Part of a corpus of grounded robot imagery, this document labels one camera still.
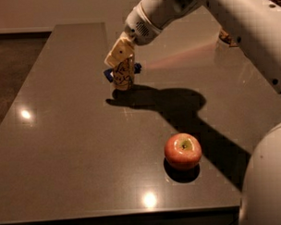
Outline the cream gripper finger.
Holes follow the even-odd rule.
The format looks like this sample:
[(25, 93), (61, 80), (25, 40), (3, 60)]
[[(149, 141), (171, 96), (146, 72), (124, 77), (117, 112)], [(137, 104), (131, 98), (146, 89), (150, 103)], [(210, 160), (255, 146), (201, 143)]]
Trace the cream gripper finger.
[(106, 66), (113, 68), (116, 65), (118, 65), (120, 63), (120, 61), (118, 59), (116, 59), (115, 57), (112, 57), (111, 55), (108, 55), (106, 57), (106, 59), (104, 60), (104, 63)]
[(128, 58), (129, 87), (132, 87), (135, 81), (134, 61), (135, 61), (135, 56), (131, 55)]

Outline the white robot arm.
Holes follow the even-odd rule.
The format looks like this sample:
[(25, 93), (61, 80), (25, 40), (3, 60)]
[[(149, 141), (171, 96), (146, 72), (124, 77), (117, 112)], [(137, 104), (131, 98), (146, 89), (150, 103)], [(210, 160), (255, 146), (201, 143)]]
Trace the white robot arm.
[[(269, 0), (140, 0), (104, 63), (115, 67), (200, 6), (281, 96), (281, 6)], [(281, 123), (256, 146), (244, 178), (238, 225), (281, 225)]]

